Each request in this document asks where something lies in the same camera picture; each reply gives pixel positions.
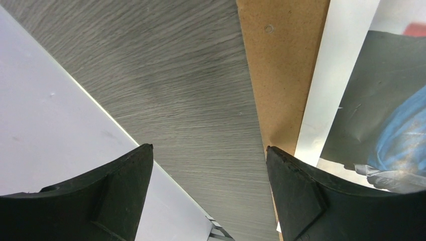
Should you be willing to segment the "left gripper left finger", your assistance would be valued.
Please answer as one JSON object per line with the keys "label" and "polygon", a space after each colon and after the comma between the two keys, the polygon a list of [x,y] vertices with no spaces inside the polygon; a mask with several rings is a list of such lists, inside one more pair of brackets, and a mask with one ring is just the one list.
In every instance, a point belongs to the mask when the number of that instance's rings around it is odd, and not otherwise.
{"label": "left gripper left finger", "polygon": [[134,240],[153,170],[153,146],[37,193],[1,196],[1,240]]}

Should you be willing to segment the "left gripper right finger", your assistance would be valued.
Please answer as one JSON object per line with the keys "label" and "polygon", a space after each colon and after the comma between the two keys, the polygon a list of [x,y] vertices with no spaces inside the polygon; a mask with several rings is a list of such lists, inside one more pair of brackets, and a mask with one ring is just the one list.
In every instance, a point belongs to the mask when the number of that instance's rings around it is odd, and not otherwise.
{"label": "left gripper right finger", "polygon": [[267,171],[284,240],[425,240],[425,192],[368,188],[275,146]]}

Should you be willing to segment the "glossy colour photo print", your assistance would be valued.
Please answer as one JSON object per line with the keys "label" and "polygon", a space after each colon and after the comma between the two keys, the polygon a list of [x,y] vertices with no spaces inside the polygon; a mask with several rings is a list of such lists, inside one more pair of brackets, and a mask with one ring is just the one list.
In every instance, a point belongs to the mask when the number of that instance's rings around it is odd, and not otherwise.
{"label": "glossy colour photo print", "polygon": [[295,158],[425,192],[425,1],[331,1]]}

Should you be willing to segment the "brown fibreboard backing board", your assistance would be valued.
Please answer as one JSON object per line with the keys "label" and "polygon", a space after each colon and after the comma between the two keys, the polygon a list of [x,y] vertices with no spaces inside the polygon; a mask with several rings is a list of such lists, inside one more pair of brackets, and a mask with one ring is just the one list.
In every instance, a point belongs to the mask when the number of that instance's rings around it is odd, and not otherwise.
{"label": "brown fibreboard backing board", "polygon": [[264,147],[294,154],[329,1],[237,1]]}

